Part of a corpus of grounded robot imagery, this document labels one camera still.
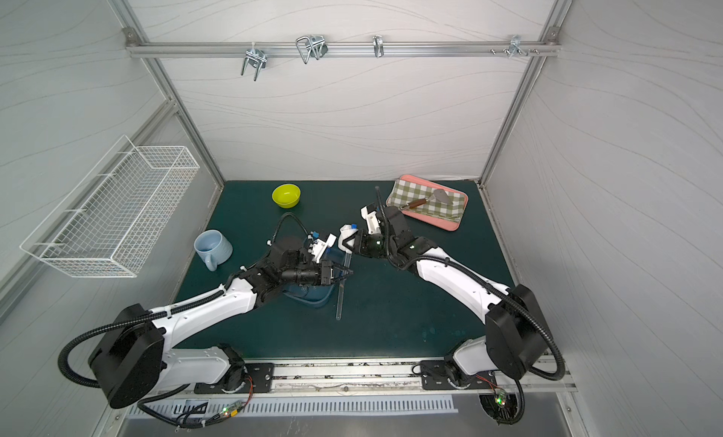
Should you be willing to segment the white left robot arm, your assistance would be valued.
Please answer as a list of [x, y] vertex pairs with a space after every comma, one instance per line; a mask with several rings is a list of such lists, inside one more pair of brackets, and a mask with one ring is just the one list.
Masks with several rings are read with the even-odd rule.
[[188, 384], [223, 384], [234, 390], [245, 363], [228, 344], [182, 350], [180, 344], [214, 325], [267, 305], [290, 286], [330, 288], [350, 268], [328, 257], [334, 234], [273, 237], [264, 256], [216, 288], [179, 303], [145, 309], [128, 306], [116, 320], [87, 331], [59, 353], [58, 370], [70, 382], [103, 391], [121, 409], [150, 393]]

